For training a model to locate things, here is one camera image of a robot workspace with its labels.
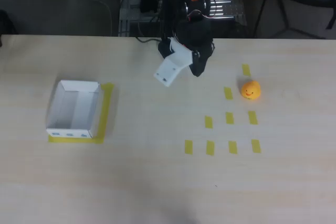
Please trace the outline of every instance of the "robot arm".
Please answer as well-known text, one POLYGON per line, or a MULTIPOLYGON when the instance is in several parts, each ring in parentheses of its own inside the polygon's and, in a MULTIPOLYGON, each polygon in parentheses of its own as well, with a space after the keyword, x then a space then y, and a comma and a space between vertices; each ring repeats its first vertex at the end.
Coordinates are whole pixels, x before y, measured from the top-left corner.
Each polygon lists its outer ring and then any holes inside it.
POLYGON ((163 58, 172 54, 170 38, 174 38, 191 51, 190 69, 197 77, 204 71, 215 49, 209 13, 210 0, 162 0, 163 29, 159 51, 163 58))

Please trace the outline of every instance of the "metal rack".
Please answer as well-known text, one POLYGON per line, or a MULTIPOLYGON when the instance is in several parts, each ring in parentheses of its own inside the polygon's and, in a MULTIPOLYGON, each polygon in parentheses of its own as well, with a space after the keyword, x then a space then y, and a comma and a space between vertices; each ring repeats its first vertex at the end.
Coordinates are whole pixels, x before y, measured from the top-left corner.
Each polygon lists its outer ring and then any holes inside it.
MULTIPOLYGON (((211 16, 214 15, 214 18, 218 20, 235 20, 246 26, 242 0, 215 0, 215 2, 211 0, 211 16)), ((139 7, 140 0, 123 1, 119 14, 118 36, 129 37, 131 34, 131 26, 145 26, 157 15, 155 13, 141 14, 139 7)))

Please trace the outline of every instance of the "chair leg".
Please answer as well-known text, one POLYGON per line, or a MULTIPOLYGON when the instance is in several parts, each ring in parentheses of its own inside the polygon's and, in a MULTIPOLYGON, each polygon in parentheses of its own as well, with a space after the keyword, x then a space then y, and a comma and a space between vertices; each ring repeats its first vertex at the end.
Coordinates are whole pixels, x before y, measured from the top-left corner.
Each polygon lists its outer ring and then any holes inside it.
POLYGON ((282 21, 285 24, 285 28, 288 29, 289 28, 289 21, 288 21, 288 16, 285 10, 285 5, 284 2, 282 0, 277 0, 278 1, 278 6, 281 12, 281 17, 282 17, 282 21))
POLYGON ((260 23, 262 12, 264 11, 265 4, 266 4, 266 0, 263 0, 262 4, 261 4, 260 11, 259 11, 259 15, 258 15, 258 18, 257 18, 257 21, 256 21, 256 24, 254 26, 253 38, 257 38, 257 30, 258 30, 258 26, 259 26, 259 23, 260 23))

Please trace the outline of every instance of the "yellow square outline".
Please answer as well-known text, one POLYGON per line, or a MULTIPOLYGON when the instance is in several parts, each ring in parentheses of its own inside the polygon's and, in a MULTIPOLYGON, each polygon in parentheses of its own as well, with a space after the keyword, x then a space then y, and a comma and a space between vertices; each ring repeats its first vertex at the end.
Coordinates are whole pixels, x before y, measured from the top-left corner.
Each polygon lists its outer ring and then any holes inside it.
POLYGON ((110 100, 114 85, 105 83, 101 85, 104 90, 103 103, 101 106, 100 119, 97 136, 94 138, 74 138, 74 137, 52 137, 48 136, 49 143, 84 143, 84 144, 102 144, 105 138, 105 130, 110 109, 110 100))

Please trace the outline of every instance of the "metal frame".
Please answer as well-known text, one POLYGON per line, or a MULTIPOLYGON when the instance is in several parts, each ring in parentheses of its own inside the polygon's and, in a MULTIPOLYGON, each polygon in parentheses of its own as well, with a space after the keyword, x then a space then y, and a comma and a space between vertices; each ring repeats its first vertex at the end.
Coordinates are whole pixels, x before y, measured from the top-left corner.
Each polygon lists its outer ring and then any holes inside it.
MULTIPOLYGON (((246 17, 244 13, 244 5, 242 0, 215 0, 217 10, 215 19, 233 19, 246 26, 246 17)), ((140 0, 124 0, 119 13, 119 30, 118 36, 129 37, 131 23, 149 23, 152 16, 141 15, 140 0)), ((211 13, 214 13, 216 7, 211 0, 211 13)))

